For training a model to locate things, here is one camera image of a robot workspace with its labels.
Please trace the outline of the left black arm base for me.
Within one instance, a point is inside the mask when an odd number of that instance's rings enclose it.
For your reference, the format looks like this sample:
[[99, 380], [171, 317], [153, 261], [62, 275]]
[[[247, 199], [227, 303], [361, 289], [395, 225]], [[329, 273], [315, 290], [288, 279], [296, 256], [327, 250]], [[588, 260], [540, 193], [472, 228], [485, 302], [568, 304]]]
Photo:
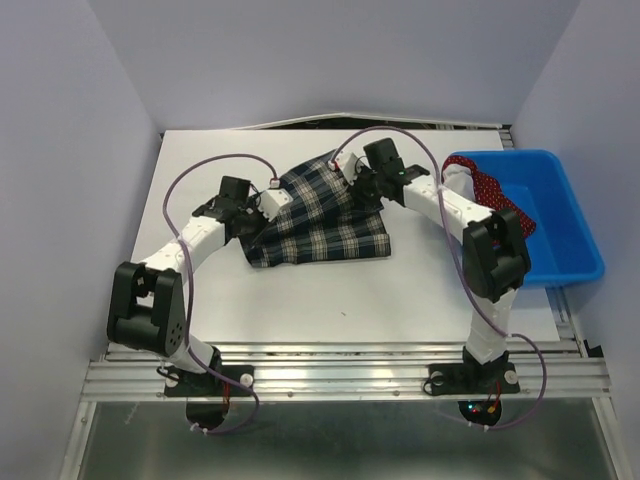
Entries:
[[241, 387], [231, 385], [208, 373], [195, 374], [174, 366], [157, 367], [156, 373], [165, 381], [165, 397], [186, 401], [185, 417], [192, 430], [205, 435], [220, 435], [239, 429], [239, 426], [223, 427], [223, 423], [234, 397], [251, 397], [249, 389], [253, 387], [253, 366], [222, 367], [222, 374], [238, 382]]

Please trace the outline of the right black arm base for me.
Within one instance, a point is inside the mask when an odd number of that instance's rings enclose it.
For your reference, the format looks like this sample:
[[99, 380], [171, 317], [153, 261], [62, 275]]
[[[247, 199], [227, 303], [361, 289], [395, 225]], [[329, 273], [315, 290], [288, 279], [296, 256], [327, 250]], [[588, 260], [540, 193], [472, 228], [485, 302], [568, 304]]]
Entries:
[[512, 363], [487, 369], [464, 363], [428, 365], [422, 391], [429, 396], [459, 396], [458, 409], [471, 425], [495, 427], [502, 415], [502, 397], [520, 392]]

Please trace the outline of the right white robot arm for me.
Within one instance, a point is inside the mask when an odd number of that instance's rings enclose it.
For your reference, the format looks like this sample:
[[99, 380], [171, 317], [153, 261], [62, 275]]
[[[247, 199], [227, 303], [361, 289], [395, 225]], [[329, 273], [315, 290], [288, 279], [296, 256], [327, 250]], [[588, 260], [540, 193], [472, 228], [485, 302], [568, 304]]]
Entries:
[[454, 265], [470, 298], [473, 314], [460, 366], [463, 384], [482, 390], [496, 378], [494, 364], [506, 358], [511, 308], [531, 269], [517, 214], [482, 206], [444, 186], [438, 174], [406, 166], [390, 138], [364, 147], [366, 160], [345, 152], [330, 162], [354, 196], [381, 199], [420, 213], [445, 230]]

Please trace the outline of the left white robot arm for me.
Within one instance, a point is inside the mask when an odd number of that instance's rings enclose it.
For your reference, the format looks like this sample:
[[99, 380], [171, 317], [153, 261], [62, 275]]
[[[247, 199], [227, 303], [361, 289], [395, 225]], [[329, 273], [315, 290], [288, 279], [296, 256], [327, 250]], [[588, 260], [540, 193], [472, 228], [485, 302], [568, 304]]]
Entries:
[[197, 207], [182, 230], [139, 263], [124, 262], [114, 274], [106, 332], [110, 342], [158, 355], [199, 393], [215, 392], [228, 378], [221, 354], [190, 333], [195, 270], [232, 239], [267, 225], [249, 180], [225, 176], [219, 192]]

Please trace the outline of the navy plaid pleated skirt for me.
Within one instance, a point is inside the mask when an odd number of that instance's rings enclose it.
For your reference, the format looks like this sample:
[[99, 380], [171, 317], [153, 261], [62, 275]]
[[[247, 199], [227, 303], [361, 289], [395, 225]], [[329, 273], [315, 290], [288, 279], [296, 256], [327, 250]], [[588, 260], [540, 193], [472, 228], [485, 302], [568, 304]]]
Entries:
[[292, 203], [242, 249], [255, 268], [281, 264], [385, 258], [391, 239], [379, 207], [354, 199], [341, 173], [329, 168], [331, 152], [291, 168], [280, 187]]

